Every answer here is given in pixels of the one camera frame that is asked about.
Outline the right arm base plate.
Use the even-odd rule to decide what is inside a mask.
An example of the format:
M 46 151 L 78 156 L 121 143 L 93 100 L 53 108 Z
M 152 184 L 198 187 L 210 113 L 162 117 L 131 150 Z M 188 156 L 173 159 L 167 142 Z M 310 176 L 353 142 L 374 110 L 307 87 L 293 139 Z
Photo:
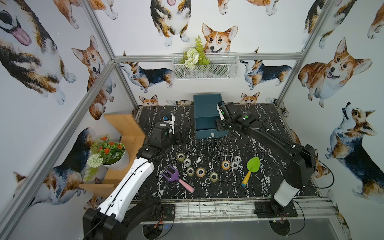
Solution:
M 254 202 L 254 214 L 260 219 L 266 218 L 282 218 L 282 217 L 297 217 L 298 213 L 291 201 L 287 206 L 282 207 L 274 199 L 270 201 Z

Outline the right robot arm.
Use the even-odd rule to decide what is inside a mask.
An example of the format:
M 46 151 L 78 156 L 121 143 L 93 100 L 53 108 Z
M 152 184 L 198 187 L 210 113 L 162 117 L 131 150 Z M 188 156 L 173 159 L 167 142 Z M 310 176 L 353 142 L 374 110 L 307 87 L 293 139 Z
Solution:
M 275 206 L 286 207 L 315 173 L 315 149 L 311 145 L 302 146 L 282 137 L 272 131 L 264 120 L 243 112 L 232 102 L 219 102 L 217 110 L 221 119 L 217 122 L 219 131 L 221 129 L 233 130 L 261 143 L 266 143 L 281 158 L 288 161 L 284 180 L 271 202 Z

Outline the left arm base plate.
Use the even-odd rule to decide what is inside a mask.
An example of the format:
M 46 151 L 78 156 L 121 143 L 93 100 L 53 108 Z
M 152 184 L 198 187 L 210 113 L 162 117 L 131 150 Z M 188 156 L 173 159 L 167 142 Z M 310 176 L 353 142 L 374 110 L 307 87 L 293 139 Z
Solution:
M 149 219 L 150 222 L 174 221 L 176 213 L 175 204 L 164 204 L 155 206 Z

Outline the green tape roll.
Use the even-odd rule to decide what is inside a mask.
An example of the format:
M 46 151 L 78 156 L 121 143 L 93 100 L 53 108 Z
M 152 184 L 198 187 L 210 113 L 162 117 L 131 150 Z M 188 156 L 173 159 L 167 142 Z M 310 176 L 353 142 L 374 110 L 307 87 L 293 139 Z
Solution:
M 210 181 L 215 183 L 219 180 L 219 175 L 215 172 L 211 173 L 210 174 Z
M 183 162 L 185 159 L 186 159 L 186 156 L 185 156 L 184 153 L 178 153 L 178 155 L 177 155 L 177 160 L 178 160 L 179 162 Z
M 187 174 L 188 176 L 192 177 L 195 174 L 195 169 L 193 167 L 188 167 Z

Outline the teal drawer cabinet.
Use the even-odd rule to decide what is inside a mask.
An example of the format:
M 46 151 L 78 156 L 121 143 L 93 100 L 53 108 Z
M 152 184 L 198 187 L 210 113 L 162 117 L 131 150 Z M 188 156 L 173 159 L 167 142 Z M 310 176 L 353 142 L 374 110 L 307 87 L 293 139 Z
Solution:
M 217 106 L 222 100 L 221 94 L 194 95 L 196 139 L 222 138 L 228 135 L 228 130 L 219 131 L 216 126 L 216 120 L 221 120 Z

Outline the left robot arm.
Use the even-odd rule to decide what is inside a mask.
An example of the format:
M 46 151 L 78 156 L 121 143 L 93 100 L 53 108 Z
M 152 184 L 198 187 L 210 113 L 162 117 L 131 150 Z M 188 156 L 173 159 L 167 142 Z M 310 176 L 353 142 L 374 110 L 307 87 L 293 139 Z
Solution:
M 133 198 L 145 180 L 159 164 L 161 157 L 174 145 L 182 143 L 172 117 L 158 122 L 146 143 L 139 149 L 136 159 L 117 188 L 95 209 L 83 215 L 85 240 L 125 240 L 140 223 L 161 222 L 166 216 L 160 199 L 146 197 L 130 208 Z

